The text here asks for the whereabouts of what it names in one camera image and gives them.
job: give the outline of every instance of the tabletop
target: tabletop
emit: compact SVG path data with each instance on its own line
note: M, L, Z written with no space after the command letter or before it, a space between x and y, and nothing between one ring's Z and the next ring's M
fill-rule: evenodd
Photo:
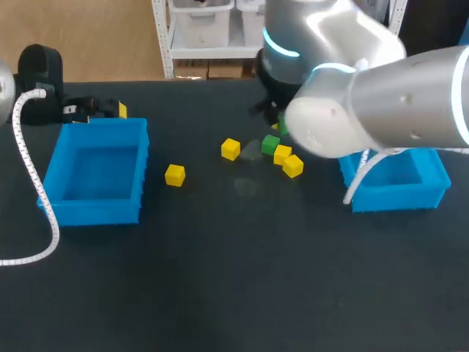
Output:
M1 351L469 351L469 160L442 155L440 208L353 214L337 160L290 180L267 159L223 160L272 130L256 81L71 84L148 119L140 225L63 228L34 265L0 269ZM41 177L59 126L24 128ZM288 139L284 143L293 145ZM186 168L166 186L168 164ZM0 128L0 257L50 240Z

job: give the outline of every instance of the cable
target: cable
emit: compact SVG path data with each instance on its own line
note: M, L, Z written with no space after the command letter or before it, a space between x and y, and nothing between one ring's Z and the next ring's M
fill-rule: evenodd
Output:
M347 193L345 194L344 204L349 205L352 202L353 196L357 191L361 181L365 178L365 176L370 172L373 167L375 167L380 161L384 158L388 157L388 154L385 153L378 153L373 158L369 159L368 163L366 163L363 167L358 169L355 178L353 179L352 183L350 184Z
M365 178L365 176L368 175L368 173L383 159L385 159L388 156L392 155L397 155L400 153L403 153L406 148L394 148L394 149L388 149L384 150L382 153L376 154L373 158L369 159L369 161L363 165L362 167L358 168L357 174L355 175L355 178L353 179L352 183L350 184L349 189L347 190L347 193L345 194L344 198L344 204L349 205L352 202L353 196L355 195L355 192L357 191L359 185L361 184L361 181Z
M369 149L364 150L363 153L361 154L361 159L358 165L358 170L366 165L366 162L368 161L368 157L369 157Z
M20 150L21 157L23 158L24 165L28 170L29 176L36 188L37 194L43 202L45 213L47 214L47 218L51 224L52 229L52 241L49 244L49 247L36 255L31 257L25 257L20 259L10 259L10 260L0 260L0 266L8 266L8 265L23 265L37 262L41 259L44 259L48 255L50 255L57 245L59 244L59 224L57 223L56 215L53 213L51 202L49 202L49 198L45 193L43 184L39 179L39 175L37 174L36 168L34 167L31 157L29 156L28 150L26 148L26 144L23 138L23 132L21 131L21 110L23 109L24 104L28 100L31 99L38 99L38 98L45 98L45 90L44 89L33 89L29 92L23 93L15 103L13 107L13 114L12 114L12 125L13 125L13 132L15 134L16 144L18 145L18 149Z

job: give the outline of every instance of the wall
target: wall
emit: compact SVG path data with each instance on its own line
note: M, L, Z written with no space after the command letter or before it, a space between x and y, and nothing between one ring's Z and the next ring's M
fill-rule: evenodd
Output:
M25 46L59 50L65 81L164 78L150 0L0 0L0 60Z

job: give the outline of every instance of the blue plastic bin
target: blue plastic bin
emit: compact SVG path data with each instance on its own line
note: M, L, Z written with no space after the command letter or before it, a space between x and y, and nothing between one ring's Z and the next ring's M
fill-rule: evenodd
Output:
M357 172L361 153L339 159L345 186ZM451 181L436 150L412 149L390 156L363 179L354 212L437 208Z
M145 119L64 125L44 179L59 225L138 224L148 147Z

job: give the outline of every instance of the robotic arm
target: robotic arm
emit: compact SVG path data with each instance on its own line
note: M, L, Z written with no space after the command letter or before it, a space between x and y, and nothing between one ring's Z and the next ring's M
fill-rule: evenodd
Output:
M259 77L309 152L468 147L469 48L406 58L352 0L269 1L264 36Z

